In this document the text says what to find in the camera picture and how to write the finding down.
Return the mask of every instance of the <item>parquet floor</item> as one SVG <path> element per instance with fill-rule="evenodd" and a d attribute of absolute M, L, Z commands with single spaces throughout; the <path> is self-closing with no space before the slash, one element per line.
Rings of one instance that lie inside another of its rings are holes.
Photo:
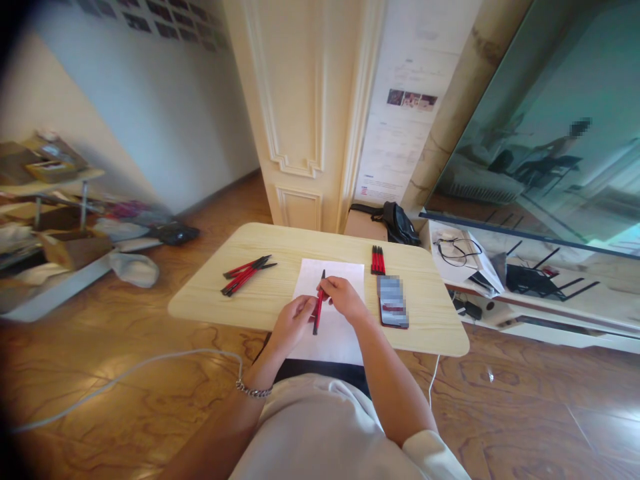
<path fill-rule="evenodd" d="M 109 273 L 39 322 L 5 326 L 1 400 L 13 421 L 56 414 L 154 355 L 212 347 L 252 360 L 264 332 L 167 314 L 180 286 L 250 221 L 271 222 L 260 177 L 190 215 L 198 240 L 149 252 L 161 270 L 154 288 Z M 432 397 L 441 435 L 472 478 L 640 478 L 640 357 L 465 328 L 471 351 L 441 359 Z M 399 354 L 426 392 L 435 357 Z M 208 355 L 148 365 L 15 438 L 38 478 L 153 478 L 236 374 L 233 362 Z"/>

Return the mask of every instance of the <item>bracelet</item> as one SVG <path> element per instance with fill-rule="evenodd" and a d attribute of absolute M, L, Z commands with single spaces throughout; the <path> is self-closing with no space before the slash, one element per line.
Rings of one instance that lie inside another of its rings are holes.
<path fill-rule="evenodd" d="M 240 390 L 242 393 L 246 393 L 251 398 L 257 399 L 267 398 L 271 394 L 271 390 L 273 390 L 273 386 L 271 386 L 271 388 L 268 388 L 267 390 L 254 390 L 247 388 L 245 384 L 242 383 L 242 379 L 238 379 L 235 382 L 235 388 Z"/>

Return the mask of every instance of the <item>tv screen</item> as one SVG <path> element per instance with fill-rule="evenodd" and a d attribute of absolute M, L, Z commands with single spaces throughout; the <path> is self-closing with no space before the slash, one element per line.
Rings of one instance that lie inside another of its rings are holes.
<path fill-rule="evenodd" d="M 422 215 L 640 257 L 638 19 L 534 1 Z"/>

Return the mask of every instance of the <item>poster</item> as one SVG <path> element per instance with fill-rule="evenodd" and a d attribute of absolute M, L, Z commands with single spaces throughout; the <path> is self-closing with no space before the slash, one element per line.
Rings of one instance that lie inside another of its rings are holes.
<path fill-rule="evenodd" d="M 354 201 L 400 203 L 481 0 L 390 0 Z"/>

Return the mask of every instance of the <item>white shirt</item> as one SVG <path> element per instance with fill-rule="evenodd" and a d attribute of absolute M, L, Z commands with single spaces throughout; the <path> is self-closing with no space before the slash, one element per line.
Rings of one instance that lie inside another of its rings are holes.
<path fill-rule="evenodd" d="M 308 373 L 278 382 L 258 430 L 230 477 L 256 479 L 465 479 L 469 476 L 434 432 L 402 449 L 386 438 L 360 390 Z"/>

